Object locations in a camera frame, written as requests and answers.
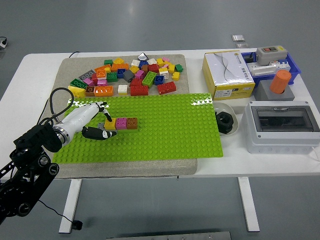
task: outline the green lego baseplate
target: green lego baseplate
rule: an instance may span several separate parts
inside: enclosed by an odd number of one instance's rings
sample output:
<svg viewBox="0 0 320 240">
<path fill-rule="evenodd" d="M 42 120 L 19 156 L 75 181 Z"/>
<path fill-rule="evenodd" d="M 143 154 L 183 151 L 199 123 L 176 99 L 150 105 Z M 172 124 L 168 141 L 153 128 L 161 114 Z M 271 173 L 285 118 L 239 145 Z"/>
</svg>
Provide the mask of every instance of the green lego baseplate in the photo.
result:
<svg viewBox="0 0 320 240">
<path fill-rule="evenodd" d="M 118 133 L 106 140 L 73 140 L 54 154 L 59 164 L 172 160 L 222 157 L 218 126 L 210 93 L 77 98 L 75 107 L 107 102 L 113 118 L 138 118 L 139 131 Z M 88 124 L 104 122 L 99 113 Z"/>
</svg>

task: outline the pink lego brick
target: pink lego brick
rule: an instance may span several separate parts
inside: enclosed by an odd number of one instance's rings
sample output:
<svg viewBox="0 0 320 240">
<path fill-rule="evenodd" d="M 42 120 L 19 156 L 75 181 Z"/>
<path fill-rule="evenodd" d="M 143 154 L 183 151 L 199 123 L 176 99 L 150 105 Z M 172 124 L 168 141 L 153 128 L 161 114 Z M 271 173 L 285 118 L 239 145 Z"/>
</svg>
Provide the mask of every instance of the pink lego brick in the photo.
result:
<svg viewBox="0 0 320 240">
<path fill-rule="evenodd" d="M 108 86 L 107 80 L 98 80 L 97 86 L 102 87 L 102 86 Z"/>
<path fill-rule="evenodd" d="M 127 118 L 126 117 L 117 118 L 115 122 L 115 128 L 117 130 L 127 129 Z"/>
<path fill-rule="evenodd" d="M 84 83 L 88 84 L 88 86 L 92 87 L 95 85 L 94 81 L 92 81 L 90 78 L 86 78 L 83 80 Z"/>
<path fill-rule="evenodd" d="M 165 61 L 167 61 L 167 62 L 169 62 L 170 63 L 170 59 L 169 58 L 167 58 L 167 57 L 163 57 L 162 58 L 162 60 L 165 62 Z"/>
<path fill-rule="evenodd" d="M 145 78 L 145 72 L 142 71 L 142 70 L 138 70 L 134 76 L 135 76 L 136 79 L 144 79 Z"/>
</svg>

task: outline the pile of lego bricks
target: pile of lego bricks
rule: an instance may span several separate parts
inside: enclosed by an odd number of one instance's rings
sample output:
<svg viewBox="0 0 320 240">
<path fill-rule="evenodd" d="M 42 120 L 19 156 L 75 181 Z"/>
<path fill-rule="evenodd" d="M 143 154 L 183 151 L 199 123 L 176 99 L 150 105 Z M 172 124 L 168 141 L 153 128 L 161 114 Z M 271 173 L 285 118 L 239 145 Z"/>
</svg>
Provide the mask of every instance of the pile of lego bricks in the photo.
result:
<svg viewBox="0 0 320 240">
<path fill-rule="evenodd" d="M 179 81 L 184 68 L 181 64 L 171 63 L 168 57 L 149 59 L 144 53 L 133 59 L 131 67 L 122 58 L 106 59 L 102 66 L 91 69 L 70 82 L 68 89 L 77 98 L 111 97 L 114 95 L 112 83 L 124 79 L 129 84 L 130 96 L 147 96 L 149 89 L 157 87 L 159 95 L 177 90 L 175 84 Z M 120 84 L 119 95 L 128 94 L 128 85 Z"/>
</svg>

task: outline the yellow lego brick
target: yellow lego brick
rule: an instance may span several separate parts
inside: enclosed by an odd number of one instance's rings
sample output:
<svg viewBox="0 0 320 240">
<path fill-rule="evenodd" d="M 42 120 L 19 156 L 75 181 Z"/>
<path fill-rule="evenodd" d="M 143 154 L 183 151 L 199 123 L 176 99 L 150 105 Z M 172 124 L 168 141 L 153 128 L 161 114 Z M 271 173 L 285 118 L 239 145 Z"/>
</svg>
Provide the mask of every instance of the yellow lego brick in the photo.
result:
<svg viewBox="0 0 320 240">
<path fill-rule="evenodd" d="M 180 72 L 176 71 L 172 74 L 172 80 L 178 81 L 180 78 Z"/>
<path fill-rule="evenodd" d="M 167 72 L 168 68 L 164 67 L 164 68 L 159 68 L 159 74 L 163 73 L 163 72 Z"/>
<path fill-rule="evenodd" d="M 165 65 L 164 61 L 163 61 L 161 58 L 158 58 L 158 59 L 156 60 L 156 62 L 157 62 L 157 64 L 159 65 L 160 68 L 162 68 L 162 67 Z"/>
<path fill-rule="evenodd" d="M 138 68 L 137 66 L 132 66 L 129 69 L 133 74 L 136 74 L 140 70 L 140 68 Z"/>
<path fill-rule="evenodd" d="M 76 98 L 85 98 L 86 97 L 86 90 L 83 88 L 79 88 L 76 86 L 68 86 L 68 89 L 72 92 L 72 94 Z"/>
<path fill-rule="evenodd" d="M 111 67 L 106 67 L 105 69 L 105 72 L 108 74 L 108 73 L 111 73 Z"/>
<path fill-rule="evenodd" d="M 176 67 L 176 65 L 173 65 L 173 64 L 169 65 L 169 73 L 170 74 L 175 73 L 175 67 Z"/>
<path fill-rule="evenodd" d="M 124 64 L 125 60 L 122 58 L 118 57 L 116 60 L 113 61 L 113 64 Z"/>
<path fill-rule="evenodd" d="M 116 122 L 117 122 L 116 118 L 112 118 L 111 122 L 108 121 L 108 119 L 106 119 L 104 122 L 104 128 L 106 130 L 116 130 Z"/>
</svg>

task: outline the robotic hand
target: robotic hand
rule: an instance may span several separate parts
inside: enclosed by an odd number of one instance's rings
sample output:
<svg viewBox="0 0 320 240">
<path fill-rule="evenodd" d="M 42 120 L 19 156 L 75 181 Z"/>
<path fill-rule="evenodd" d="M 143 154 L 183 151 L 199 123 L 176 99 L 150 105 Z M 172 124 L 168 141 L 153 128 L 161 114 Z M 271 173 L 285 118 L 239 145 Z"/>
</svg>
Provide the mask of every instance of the robotic hand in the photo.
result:
<svg viewBox="0 0 320 240">
<path fill-rule="evenodd" d="M 12 161 L 0 170 L 1 180 L 14 167 L 17 168 L 14 176 L 5 183 L 0 182 L 0 224 L 6 217 L 28 215 L 58 174 L 58 164 L 51 163 L 42 146 L 56 153 L 72 141 L 75 133 L 82 132 L 85 138 L 94 140 L 105 140 L 117 134 L 115 131 L 85 127 L 98 113 L 112 121 L 105 104 L 95 102 L 76 108 L 63 121 L 54 125 L 49 121 L 38 124 L 14 141 L 16 149 L 10 154 Z"/>
</svg>

